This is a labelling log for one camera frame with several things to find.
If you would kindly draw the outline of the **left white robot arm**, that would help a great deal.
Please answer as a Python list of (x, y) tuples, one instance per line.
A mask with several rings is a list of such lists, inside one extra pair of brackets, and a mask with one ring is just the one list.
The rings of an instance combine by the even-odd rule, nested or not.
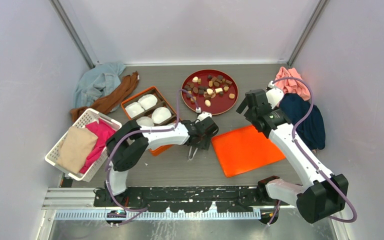
[(106, 141), (106, 200), (115, 207), (125, 202), (128, 172), (147, 150), (168, 145), (208, 150), (218, 131), (209, 112), (198, 114), (195, 120), (176, 119), (175, 123), (162, 126), (141, 126), (129, 120)]

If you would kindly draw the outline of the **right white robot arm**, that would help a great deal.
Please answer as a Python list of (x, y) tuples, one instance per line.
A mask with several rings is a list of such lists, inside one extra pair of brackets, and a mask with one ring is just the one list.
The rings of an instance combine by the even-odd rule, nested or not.
[(311, 224), (333, 218), (346, 207), (349, 182), (343, 174), (333, 174), (305, 145), (291, 120), (276, 107), (283, 96), (278, 88), (250, 90), (236, 109), (278, 147), (301, 180), (298, 185), (278, 176), (265, 178), (258, 182), (257, 198), (266, 206), (275, 200), (292, 205)]

